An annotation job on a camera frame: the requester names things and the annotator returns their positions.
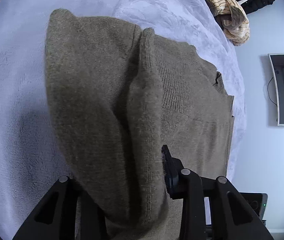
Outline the black device with green light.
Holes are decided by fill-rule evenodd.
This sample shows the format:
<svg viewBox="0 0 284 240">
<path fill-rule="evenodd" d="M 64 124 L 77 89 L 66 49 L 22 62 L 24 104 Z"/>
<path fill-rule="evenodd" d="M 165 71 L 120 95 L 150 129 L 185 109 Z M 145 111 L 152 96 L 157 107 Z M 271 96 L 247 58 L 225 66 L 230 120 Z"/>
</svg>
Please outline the black device with green light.
<svg viewBox="0 0 284 240">
<path fill-rule="evenodd" d="M 263 220 L 263 216 L 266 209 L 268 195 L 266 193 L 249 193 L 241 192 L 240 193 L 244 199 L 249 203 L 258 217 Z"/>
</svg>

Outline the olive knit sweater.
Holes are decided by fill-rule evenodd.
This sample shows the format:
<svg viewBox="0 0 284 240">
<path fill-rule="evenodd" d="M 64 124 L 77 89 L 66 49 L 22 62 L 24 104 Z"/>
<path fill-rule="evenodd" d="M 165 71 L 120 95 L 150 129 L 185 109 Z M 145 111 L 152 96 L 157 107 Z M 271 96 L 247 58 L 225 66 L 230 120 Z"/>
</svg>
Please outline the olive knit sweater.
<svg viewBox="0 0 284 240">
<path fill-rule="evenodd" d="M 47 102 L 59 148 L 103 209 L 113 239 L 177 239 L 182 202 L 165 191 L 161 148 L 224 176 L 233 97 L 194 46 L 111 17 L 49 19 Z"/>
</svg>

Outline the lavender fleece bed blanket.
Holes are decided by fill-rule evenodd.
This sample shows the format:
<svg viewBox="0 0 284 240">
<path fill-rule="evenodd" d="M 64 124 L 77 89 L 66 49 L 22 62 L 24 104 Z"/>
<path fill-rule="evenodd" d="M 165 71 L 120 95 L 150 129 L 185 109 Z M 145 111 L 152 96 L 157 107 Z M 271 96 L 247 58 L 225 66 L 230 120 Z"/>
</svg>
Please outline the lavender fleece bed blanket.
<svg viewBox="0 0 284 240">
<path fill-rule="evenodd" d="M 0 0 L 0 237 L 12 239 L 59 176 L 68 174 L 49 125 L 44 84 L 47 23 L 54 9 L 111 16 L 196 47 L 235 97 L 227 177 L 246 129 L 244 81 L 233 44 L 205 0 Z"/>
</svg>

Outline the striped beige brown garment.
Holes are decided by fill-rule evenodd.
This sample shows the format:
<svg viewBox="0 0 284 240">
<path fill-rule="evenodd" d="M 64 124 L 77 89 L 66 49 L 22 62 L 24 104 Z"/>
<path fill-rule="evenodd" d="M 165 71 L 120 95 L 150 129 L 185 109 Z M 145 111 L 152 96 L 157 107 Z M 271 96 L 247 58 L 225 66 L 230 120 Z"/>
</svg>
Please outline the striped beige brown garment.
<svg viewBox="0 0 284 240">
<path fill-rule="evenodd" d="M 207 2 L 228 40 L 235 46 L 241 46 L 249 40 L 249 19 L 236 0 L 207 0 Z"/>
</svg>

